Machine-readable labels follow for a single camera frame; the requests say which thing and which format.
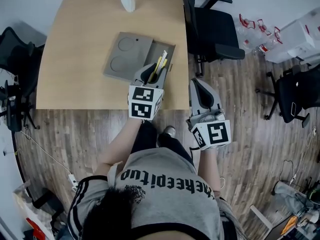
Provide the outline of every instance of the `wooden floor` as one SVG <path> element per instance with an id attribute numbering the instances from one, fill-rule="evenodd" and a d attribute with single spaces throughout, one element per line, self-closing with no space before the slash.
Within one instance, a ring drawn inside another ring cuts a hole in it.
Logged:
<path id="1" fill-rule="evenodd" d="M 204 80 L 218 91 L 231 125 L 232 143 L 220 148 L 218 154 L 220 175 L 225 178 L 222 197 L 231 204 L 250 240 L 261 239 L 267 230 L 251 212 L 250 205 L 255 205 L 272 223 L 288 214 L 285 207 L 270 195 L 284 160 L 293 161 L 293 172 L 298 169 L 297 185 L 304 185 L 308 177 L 319 178 L 320 166 L 316 162 L 319 135 L 312 139 L 304 156 L 308 134 L 313 126 L 320 127 L 318 110 L 308 109 L 311 119 L 304 129 L 298 120 L 284 123 L 279 108 L 272 119 L 266 121 L 264 114 L 269 113 L 273 101 L 255 93 L 257 87 L 273 91 L 266 72 L 272 71 L 278 79 L 283 70 L 294 64 L 298 61 L 273 64 L 252 54 L 244 60 L 206 64 Z M 194 67 L 190 56 L 190 77 Z M 185 123 L 188 116 L 189 111 L 160 111 L 155 124 L 159 130 L 166 125 L 175 126 L 177 138 L 189 150 L 194 140 Z M 31 136 L 81 180 L 93 173 L 99 155 L 120 131 L 127 117 L 127 111 L 119 110 L 37 110 L 35 121 L 41 129 L 32 130 Z M 16 142 L 17 148 L 21 149 L 19 159 L 23 174 L 32 183 L 32 196 L 37 198 L 42 187 L 47 187 L 56 193 L 68 210 L 75 193 L 71 191 L 65 169 L 22 133 L 16 134 Z M 292 166 L 286 162 L 281 179 L 290 180 L 291 177 Z"/>

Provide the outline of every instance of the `desk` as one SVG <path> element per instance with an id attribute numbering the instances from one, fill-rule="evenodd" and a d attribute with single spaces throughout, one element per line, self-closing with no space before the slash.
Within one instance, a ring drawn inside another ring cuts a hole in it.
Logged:
<path id="1" fill-rule="evenodd" d="M 130 83 L 103 75 L 119 32 L 176 45 L 161 108 L 189 109 L 183 2 L 135 1 L 129 13 L 120 0 L 63 0 L 44 48 L 37 109 L 128 109 Z"/>

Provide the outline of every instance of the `black pants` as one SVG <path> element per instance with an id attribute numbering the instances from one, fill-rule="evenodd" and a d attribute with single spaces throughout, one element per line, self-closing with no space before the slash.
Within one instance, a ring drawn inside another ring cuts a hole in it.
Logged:
<path id="1" fill-rule="evenodd" d="M 141 124 L 139 132 L 135 138 L 131 154 L 141 151 L 156 148 L 157 143 L 157 130 L 149 121 L 145 121 Z M 186 159 L 190 164 L 194 166 L 194 162 L 179 140 L 170 137 L 167 133 L 161 133 L 158 137 L 159 147 L 164 147 L 172 150 L 178 155 Z"/>

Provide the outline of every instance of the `person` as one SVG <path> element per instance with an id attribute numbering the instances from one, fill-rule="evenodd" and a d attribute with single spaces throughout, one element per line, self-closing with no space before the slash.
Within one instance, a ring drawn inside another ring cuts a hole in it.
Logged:
<path id="1" fill-rule="evenodd" d="M 197 174 L 175 134 L 168 126 L 157 138 L 149 121 L 128 118 L 78 185 L 67 222 L 74 239 L 245 239 L 220 199 L 217 150 L 201 152 Z"/>

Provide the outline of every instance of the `black office chair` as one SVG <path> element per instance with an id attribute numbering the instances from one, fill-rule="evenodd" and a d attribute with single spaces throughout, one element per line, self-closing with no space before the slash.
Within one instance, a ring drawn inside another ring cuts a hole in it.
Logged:
<path id="1" fill-rule="evenodd" d="M 274 87 L 274 93 L 256 89 L 256 93 L 261 93 L 274 98 L 274 102 L 269 115 L 265 115 L 265 120 L 270 120 L 277 104 L 280 107 L 280 115 L 285 123 L 293 119 L 302 121 L 302 128 L 310 121 L 310 114 L 306 116 L 298 115 L 302 108 L 304 110 L 312 107 L 320 107 L 320 65 L 301 72 L 299 65 L 283 72 L 283 77 L 275 80 L 272 72 L 268 72 Z"/>
<path id="2" fill-rule="evenodd" d="M 30 94 L 38 84 L 43 50 L 44 45 L 35 47 L 32 42 L 26 44 L 21 41 L 11 27 L 7 27 L 2 35 L 0 35 L 0 68 L 15 75 L 15 80 L 19 83 L 19 93 L 15 93 L 14 96 L 16 96 L 16 99 L 17 97 L 24 99 L 24 102 L 19 101 L 21 105 L 18 106 L 17 109 L 15 108 L 16 105 L 9 107 L 11 110 L 14 108 L 14 115 L 18 110 L 24 113 L 24 127 L 28 127 L 26 124 L 28 118 L 35 129 L 39 129 L 40 127 L 35 126 L 30 116 L 29 111 L 33 109 L 34 106 L 29 104 L 29 99 Z"/>
<path id="3" fill-rule="evenodd" d="M 207 0 L 203 7 L 195 7 L 195 0 L 183 0 L 188 52 L 195 55 L 200 64 L 197 77 L 204 75 L 204 62 L 218 59 L 242 60 L 245 51 L 239 49 L 235 23 L 228 13 L 212 10 L 222 1 L 232 4 L 232 0 Z"/>

